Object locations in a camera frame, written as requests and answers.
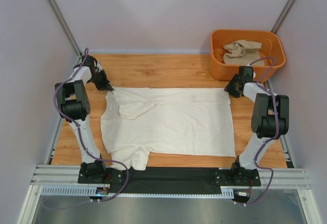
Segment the white t shirt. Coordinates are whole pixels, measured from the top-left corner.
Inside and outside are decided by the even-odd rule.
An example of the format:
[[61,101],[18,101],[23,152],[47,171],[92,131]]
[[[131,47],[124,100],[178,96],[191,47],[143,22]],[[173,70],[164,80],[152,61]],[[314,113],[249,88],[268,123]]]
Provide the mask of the white t shirt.
[[233,157],[228,93],[222,88],[122,88],[101,116],[112,168],[145,170],[150,153]]

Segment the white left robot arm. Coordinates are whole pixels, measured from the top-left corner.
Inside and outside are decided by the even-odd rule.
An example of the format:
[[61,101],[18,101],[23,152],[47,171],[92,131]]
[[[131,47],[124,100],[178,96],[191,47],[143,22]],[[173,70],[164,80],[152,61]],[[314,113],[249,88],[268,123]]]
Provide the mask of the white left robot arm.
[[81,150],[78,183],[102,184],[108,181],[109,173],[91,132],[91,107],[85,85],[93,83],[98,91],[113,91],[114,88],[95,57],[84,54],[81,61],[66,81],[55,84],[54,106],[72,127]]

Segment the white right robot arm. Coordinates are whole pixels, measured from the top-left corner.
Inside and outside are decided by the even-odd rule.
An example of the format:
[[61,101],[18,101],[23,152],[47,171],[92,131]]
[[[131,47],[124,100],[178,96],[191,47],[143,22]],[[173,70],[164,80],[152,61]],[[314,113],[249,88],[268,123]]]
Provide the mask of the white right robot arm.
[[245,150],[238,156],[237,167],[230,172],[230,179],[242,185],[249,178],[246,169],[259,168],[259,162],[269,146],[289,130],[289,97],[275,94],[254,81],[251,66],[240,66],[224,88],[234,98],[241,96],[254,102],[251,118],[252,137]]

